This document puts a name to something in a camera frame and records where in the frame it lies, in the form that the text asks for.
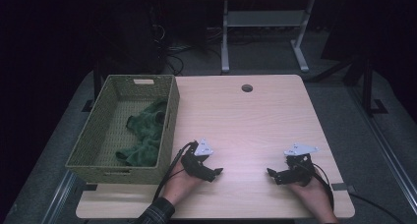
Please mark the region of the black metal stand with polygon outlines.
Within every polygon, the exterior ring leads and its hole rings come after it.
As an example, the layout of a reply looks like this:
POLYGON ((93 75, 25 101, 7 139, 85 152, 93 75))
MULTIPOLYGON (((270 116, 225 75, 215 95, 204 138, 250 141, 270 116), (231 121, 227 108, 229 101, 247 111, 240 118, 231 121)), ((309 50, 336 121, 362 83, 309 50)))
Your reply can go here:
POLYGON ((101 74, 100 74, 99 62, 96 62, 94 64, 94 67, 92 70, 92 79, 93 79, 93 99, 90 99, 85 103, 83 112, 91 111, 101 90, 101 74))
POLYGON ((387 114, 387 109, 379 99, 372 98, 373 66, 367 56, 361 57, 363 83, 362 83, 362 107, 369 117, 375 114, 387 114))

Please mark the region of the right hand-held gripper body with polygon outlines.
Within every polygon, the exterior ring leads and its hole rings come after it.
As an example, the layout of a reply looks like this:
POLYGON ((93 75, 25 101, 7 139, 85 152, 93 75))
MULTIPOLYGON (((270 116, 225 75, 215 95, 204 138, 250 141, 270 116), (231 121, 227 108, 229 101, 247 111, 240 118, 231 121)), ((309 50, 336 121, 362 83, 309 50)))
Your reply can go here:
POLYGON ((315 174, 311 154, 318 151, 316 146, 294 143, 284 151, 288 169, 279 172, 278 178, 285 180, 284 185, 293 183, 308 185, 315 174))

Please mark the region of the aluminium floor rail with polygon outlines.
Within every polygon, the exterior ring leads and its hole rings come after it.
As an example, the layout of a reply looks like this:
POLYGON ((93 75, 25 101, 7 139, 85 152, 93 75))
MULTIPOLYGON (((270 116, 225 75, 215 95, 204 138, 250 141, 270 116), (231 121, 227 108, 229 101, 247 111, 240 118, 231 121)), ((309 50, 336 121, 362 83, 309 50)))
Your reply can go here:
POLYGON ((71 171, 65 172, 54 192, 52 201, 50 201, 45 211, 41 224, 56 224, 75 180, 76 176, 71 171))
POLYGON ((414 212, 414 215, 417 216, 417 186, 410 179, 406 170, 394 153, 391 143, 388 141, 380 125, 375 119, 376 115, 387 115, 387 109, 379 99, 372 99, 371 105, 375 105, 375 108, 371 107, 370 109, 367 109, 363 105, 362 97, 364 94, 360 94, 358 90, 353 87, 349 87, 347 92, 355 103, 372 135, 376 139, 388 168, 402 190, 409 206, 414 212))

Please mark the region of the person's left hand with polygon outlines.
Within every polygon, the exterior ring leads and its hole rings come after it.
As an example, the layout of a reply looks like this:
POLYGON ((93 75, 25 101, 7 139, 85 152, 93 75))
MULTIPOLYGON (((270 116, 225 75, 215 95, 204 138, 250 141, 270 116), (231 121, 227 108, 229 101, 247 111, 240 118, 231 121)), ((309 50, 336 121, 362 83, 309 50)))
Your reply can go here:
POLYGON ((202 179, 188 175, 184 171, 183 165, 178 162, 170 174, 170 179, 165 184, 162 197, 172 205, 177 205, 202 182, 202 179))

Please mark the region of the person's right hand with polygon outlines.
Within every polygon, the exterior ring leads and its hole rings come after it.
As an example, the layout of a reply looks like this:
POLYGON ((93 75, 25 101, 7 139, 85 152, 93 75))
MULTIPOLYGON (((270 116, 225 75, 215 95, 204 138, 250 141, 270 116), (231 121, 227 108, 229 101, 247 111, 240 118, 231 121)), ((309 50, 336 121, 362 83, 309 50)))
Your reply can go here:
POLYGON ((313 178, 306 186, 289 184, 288 188, 301 200, 317 221, 337 220, 326 190, 316 178, 313 178))

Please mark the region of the white metal desk frame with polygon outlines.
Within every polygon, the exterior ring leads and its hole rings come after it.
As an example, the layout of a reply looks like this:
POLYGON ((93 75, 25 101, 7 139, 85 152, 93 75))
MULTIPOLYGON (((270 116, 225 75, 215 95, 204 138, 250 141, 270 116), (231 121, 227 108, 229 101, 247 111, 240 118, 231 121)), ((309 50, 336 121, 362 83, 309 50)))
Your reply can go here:
POLYGON ((309 71, 301 44, 309 23, 315 0, 309 0, 304 10, 289 11, 232 11, 228 1, 223 2, 222 41, 220 45, 221 72, 228 73, 228 30, 230 28, 298 28, 299 33, 290 41, 291 48, 302 73, 309 71))

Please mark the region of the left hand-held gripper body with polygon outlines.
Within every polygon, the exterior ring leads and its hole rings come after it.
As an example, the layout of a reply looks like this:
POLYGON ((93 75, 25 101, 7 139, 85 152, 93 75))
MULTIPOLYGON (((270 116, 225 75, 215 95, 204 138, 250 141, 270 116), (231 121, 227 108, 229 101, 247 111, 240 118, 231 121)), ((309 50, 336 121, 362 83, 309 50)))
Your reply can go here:
POLYGON ((181 163, 188 175, 204 180, 205 176, 210 176, 209 169, 204 165, 204 161, 213 154, 213 150, 205 139, 193 141, 183 155, 181 163))

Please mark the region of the green woven basket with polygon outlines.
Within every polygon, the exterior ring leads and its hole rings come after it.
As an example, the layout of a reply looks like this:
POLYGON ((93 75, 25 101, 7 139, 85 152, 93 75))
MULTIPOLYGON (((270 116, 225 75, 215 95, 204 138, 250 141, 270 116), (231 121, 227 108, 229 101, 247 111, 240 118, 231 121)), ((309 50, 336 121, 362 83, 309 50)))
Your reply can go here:
POLYGON ((170 75, 110 75, 92 107, 66 167, 93 184, 157 185, 171 163, 180 100, 176 79, 170 75), (119 149, 139 139, 126 128, 158 99, 167 101, 160 144, 153 166, 130 166, 116 158, 119 149))

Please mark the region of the dark cabinet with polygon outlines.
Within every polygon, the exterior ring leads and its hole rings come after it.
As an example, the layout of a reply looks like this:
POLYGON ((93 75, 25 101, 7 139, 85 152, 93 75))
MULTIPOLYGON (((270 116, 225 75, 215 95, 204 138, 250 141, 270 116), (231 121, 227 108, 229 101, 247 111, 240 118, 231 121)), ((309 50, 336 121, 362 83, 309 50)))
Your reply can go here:
POLYGON ((147 8, 138 1, 111 7, 94 24, 100 44, 100 61, 110 74, 158 75, 159 58, 147 8))

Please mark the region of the grey tape piece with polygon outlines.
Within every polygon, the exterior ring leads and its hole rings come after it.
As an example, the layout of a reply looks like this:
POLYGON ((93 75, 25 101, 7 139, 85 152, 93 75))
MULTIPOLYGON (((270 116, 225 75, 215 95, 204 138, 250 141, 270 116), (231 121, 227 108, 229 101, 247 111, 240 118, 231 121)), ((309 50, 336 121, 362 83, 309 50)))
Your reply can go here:
POLYGON ((351 185, 346 185, 345 183, 333 183, 330 184, 334 191, 348 191, 349 193, 355 193, 356 190, 351 185))

